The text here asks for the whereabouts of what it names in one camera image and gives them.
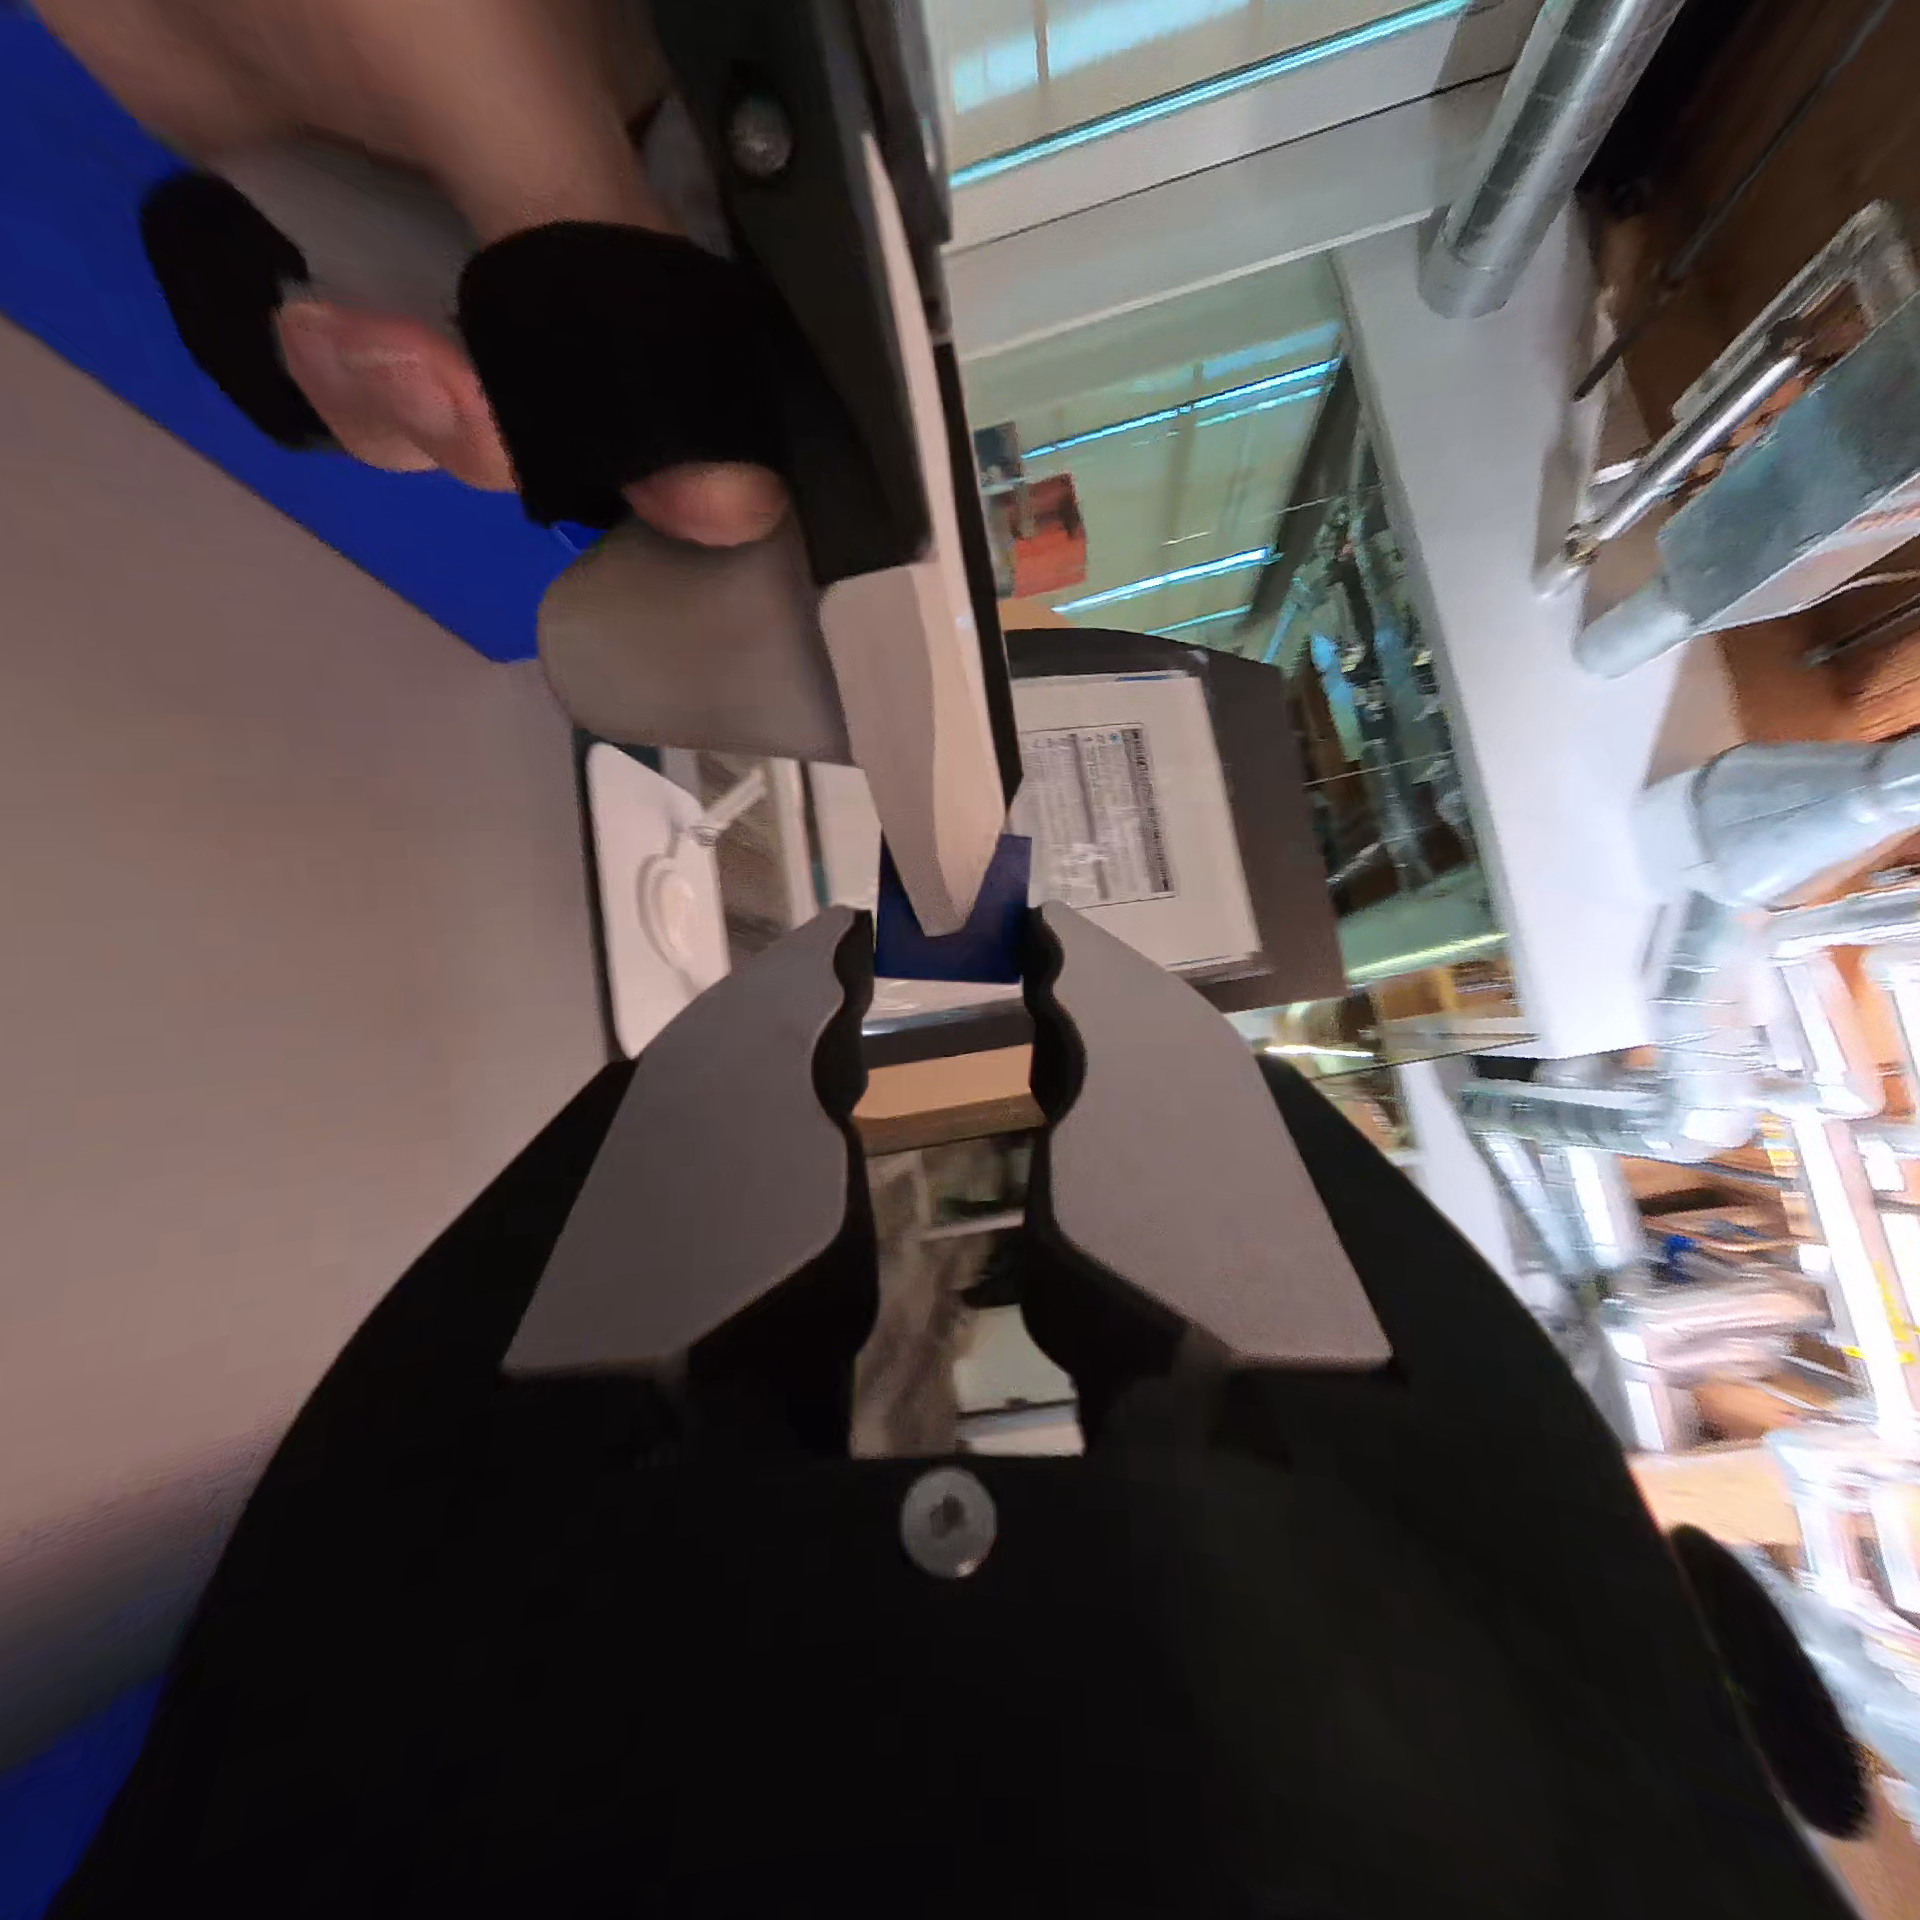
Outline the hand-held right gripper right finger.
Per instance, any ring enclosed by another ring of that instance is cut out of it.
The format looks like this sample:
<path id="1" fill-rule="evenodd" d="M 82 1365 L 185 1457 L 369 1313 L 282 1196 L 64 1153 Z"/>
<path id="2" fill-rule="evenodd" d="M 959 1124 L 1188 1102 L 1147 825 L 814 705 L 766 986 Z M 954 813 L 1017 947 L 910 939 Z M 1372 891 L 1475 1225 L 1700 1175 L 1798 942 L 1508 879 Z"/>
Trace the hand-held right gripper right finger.
<path id="1" fill-rule="evenodd" d="M 1047 1115 L 1047 1209 L 1070 1255 L 1238 1362 L 1369 1374 L 1390 1340 L 1260 1060 L 1188 980 L 1065 903 L 1028 922 L 1041 1034 L 1070 1090 Z"/>

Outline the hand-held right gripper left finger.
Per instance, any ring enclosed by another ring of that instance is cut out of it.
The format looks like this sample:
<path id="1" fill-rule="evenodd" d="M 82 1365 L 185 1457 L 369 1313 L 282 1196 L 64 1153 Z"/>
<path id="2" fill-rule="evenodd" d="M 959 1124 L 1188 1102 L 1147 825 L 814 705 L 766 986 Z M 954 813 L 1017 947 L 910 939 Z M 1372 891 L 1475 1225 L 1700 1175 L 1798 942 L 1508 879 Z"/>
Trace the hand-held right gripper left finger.
<path id="1" fill-rule="evenodd" d="M 656 1371 L 772 1298 L 855 1219 L 873 917 L 831 906 L 634 1062 L 504 1374 Z"/>

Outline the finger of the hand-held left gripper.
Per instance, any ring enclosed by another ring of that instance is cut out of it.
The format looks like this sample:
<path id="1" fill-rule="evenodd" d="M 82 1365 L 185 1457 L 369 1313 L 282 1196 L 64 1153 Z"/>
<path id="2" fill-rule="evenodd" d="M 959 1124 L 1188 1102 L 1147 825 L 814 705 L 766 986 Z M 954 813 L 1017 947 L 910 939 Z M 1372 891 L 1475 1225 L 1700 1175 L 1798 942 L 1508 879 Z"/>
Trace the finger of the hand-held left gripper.
<path id="1" fill-rule="evenodd" d="M 823 590 L 822 622 L 852 762 L 929 937 L 959 934 L 990 873 L 1008 797 L 954 486 L 954 438 L 906 219 L 873 133 L 860 139 L 900 350 L 929 533 L 898 566 Z"/>

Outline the blue block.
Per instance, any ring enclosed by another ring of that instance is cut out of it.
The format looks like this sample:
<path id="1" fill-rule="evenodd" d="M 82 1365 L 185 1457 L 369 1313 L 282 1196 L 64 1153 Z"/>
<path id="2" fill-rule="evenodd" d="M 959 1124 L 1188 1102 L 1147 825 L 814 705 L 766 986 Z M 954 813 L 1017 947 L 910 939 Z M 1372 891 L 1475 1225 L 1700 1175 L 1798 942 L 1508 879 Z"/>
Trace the blue block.
<path id="1" fill-rule="evenodd" d="M 1004 831 L 960 931 L 923 931 L 897 868 L 881 843 L 881 884 L 873 934 L 873 971 L 881 979 L 962 986 L 1020 986 L 1025 924 L 1033 879 L 1033 841 Z"/>

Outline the blue plastic bin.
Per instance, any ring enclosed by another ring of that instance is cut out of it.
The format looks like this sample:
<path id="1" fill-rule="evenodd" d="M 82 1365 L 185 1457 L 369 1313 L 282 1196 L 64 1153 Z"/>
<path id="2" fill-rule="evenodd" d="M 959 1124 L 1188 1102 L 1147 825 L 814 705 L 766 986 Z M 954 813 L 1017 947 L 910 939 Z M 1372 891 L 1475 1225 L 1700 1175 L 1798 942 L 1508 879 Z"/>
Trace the blue plastic bin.
<path id="1" fill-rule="evenodd" d="M 537 651 L 545 593 L 572 531 L 439 473 L 386 473 L 273 443 L 187 356 L 138 213 L 178 159 L 44 29 L 6 4 L 6 318 L 223 468 L 344 561 L 497 662 Z"/>

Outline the person's left hand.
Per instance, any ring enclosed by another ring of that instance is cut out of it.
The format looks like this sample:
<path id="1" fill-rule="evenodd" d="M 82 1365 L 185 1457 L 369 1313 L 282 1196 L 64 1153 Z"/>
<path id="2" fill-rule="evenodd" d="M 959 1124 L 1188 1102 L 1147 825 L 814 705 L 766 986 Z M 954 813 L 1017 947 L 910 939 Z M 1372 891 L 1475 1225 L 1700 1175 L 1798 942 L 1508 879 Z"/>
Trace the person's left hand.
<path id="1" fill-rule="evenodd" d="M 282 447 L 736 546 L 787 508 L 796 347 L 651 177 L 644 4 L 54 3 L 180 157 L 138 230 L 185 354 Z"/>

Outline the dark box with white label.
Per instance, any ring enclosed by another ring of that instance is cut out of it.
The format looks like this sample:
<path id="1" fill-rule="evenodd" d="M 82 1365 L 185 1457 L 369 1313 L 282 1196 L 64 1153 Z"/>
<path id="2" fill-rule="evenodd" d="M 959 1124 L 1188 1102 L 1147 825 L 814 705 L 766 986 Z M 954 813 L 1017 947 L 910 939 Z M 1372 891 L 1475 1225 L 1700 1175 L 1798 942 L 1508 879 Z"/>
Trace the dark box with white label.
<path id="1" fill-rule="evenodd" d="M 1130 630 L 1008 630 L 1032 903 L 1224 1012 L 1348 990 L 1282 675 Z"/>

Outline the white moulded plastic tray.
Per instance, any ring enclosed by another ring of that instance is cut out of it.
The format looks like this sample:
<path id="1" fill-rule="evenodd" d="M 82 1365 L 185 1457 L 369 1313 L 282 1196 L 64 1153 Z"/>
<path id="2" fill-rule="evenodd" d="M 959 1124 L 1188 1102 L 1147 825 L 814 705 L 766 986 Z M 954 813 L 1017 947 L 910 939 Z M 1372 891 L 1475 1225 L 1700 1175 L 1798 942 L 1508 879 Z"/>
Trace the white moulded plastic tray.
<path id="1" fill-rule="evenodd" d="M 632 751 L 583 758 L 616 1047 L 634 1058 L 730 974 L 705 804 Z"/>

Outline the silver round duct pipe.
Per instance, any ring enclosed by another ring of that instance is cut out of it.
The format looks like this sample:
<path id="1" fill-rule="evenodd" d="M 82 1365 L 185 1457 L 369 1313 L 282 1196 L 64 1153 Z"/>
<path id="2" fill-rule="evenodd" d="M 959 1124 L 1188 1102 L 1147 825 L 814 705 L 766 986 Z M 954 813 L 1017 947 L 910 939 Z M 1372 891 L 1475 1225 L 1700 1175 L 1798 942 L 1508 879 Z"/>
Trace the silver round duct pipe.
<path id="1" fill-rule="evenodd" d="M 1514 298 L 1682 10 L 1544 4 L 1467 179 L 1425 249 L 1420 293 L 1431 314 L 1481 319 Z"/>

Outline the foil wrapped air duct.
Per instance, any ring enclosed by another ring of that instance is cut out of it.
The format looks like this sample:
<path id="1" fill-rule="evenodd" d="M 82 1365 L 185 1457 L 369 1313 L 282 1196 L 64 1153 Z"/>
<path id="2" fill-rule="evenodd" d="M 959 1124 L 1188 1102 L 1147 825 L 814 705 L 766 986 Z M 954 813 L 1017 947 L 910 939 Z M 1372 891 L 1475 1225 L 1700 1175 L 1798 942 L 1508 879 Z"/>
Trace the foil wrapped air duct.
<path id="1" fill-rule="evenodd" d="M 1576 661 L 1617 682 L 1705 633 L 1818 606 L 1916 540 L 1918 277 L 1872 199 L 1676 403 L 1570 566 L 1664 513 L 1647 582 L 1587 620 Z"/>

